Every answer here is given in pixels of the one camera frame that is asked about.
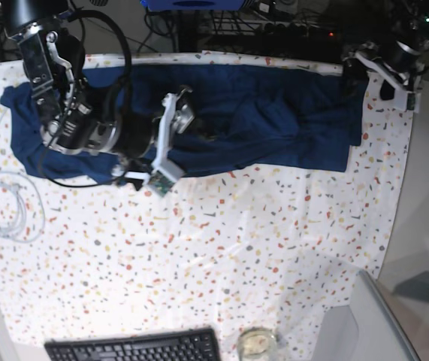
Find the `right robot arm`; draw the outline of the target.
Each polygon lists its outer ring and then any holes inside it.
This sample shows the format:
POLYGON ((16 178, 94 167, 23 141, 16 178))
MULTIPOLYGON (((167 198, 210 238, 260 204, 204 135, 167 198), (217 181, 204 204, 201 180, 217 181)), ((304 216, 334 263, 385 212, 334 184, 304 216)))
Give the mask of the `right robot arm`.
POLYGON ((139 190, 149 177, 150 168, 141 159, 152 144, 156 123, 131 108, 132 57, 121 28, 108 15, 74 8, 67 1, 2 1, 0 7, 6 35, 19 48, 40 118, 41 177, 51 179, 45 165, 49 150, 66 156, 108 153, 120 161, 120 173, 108 183, 126 182, 139 190), (84 41, 63 25, 83 19, 100 20, 119 41, 125 64, 110 86, 89 84, 83 74, 84 41))

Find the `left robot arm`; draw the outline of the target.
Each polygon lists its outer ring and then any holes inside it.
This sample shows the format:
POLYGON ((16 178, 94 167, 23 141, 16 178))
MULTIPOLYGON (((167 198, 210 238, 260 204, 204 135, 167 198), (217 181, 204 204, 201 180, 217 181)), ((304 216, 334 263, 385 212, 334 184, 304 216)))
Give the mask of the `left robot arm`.
POLYGON ((375 72, 382 78, 379 97, 402 111, 414 111, 421 78, 429 70, 421 56, 429 51, 429 1, 385 1, 371 24, 344 37, 343 90, 375 72))

